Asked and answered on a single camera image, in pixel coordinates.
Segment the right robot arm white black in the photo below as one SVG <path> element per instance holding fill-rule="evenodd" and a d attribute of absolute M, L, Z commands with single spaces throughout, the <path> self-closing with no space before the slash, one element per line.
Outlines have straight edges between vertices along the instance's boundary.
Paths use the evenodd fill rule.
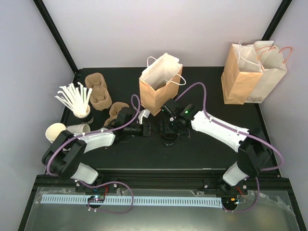
<path fill-rule="evenodd" d="M 234 191 L 240 181 L 258 176 L 270 159 L 270 148 L 261 142 L 264 133 L 257 128 L 248 130 L 234 126 L 206 114 L 193 104 L 183 107 L 174 99 L 164 103 L 161 111 L 169 118 L 160 123 L 160 135 L 165 143 L 173 143 L 192 129 L 224 143 L 238 154 L 236 162 L 218 181 L 217 187 L 223 194 Z"/>

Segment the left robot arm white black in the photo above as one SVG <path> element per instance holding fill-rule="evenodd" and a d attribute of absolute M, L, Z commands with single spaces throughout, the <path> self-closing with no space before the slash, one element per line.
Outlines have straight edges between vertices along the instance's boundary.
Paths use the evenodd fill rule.
<path fill-rule="evenodd" d="M 137 122 L 132 121 L 135 115 Z M 154 127 L 145 121 L 149 115 L 148 109 L 135 114 L 134 109 L 123 107 L 117 118 L 100 130 L 80 135 L 64 130 L 46 151 L 42 163 L 51 174 L 63 180 L 82 181 L 92 192 L 98 192 L 103 188 L 103 179 L 98 177 L 97 170 L 81 162 L 82 156 L 89 151 L 117 144 L 126 136 L 150 136 Z"/>

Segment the kraft paper bag white handles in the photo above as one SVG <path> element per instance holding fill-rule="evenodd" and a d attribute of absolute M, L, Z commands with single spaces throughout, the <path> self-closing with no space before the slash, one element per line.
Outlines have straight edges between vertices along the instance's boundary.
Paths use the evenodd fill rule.
<path fill-rule="evenodd" d="M 155 116 L 169 99 L 174 98 L 179 87 L 186 85 L 180 60 L 168 53 L 159 58 L 147 58 L 147 67 L 139 78 L 141 104 Z"/>

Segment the black printed coffee cup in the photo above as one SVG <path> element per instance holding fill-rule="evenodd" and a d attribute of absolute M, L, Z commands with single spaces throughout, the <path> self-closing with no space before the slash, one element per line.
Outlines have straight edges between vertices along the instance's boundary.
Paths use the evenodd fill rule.
<path fill-rule="evenodd" d="M 166 147 L 171 147 L 174 145 L 176 139 L 178 138 L 177 134 L 167 134 L 167 135 L 161 135 L 161 140 Z"/>

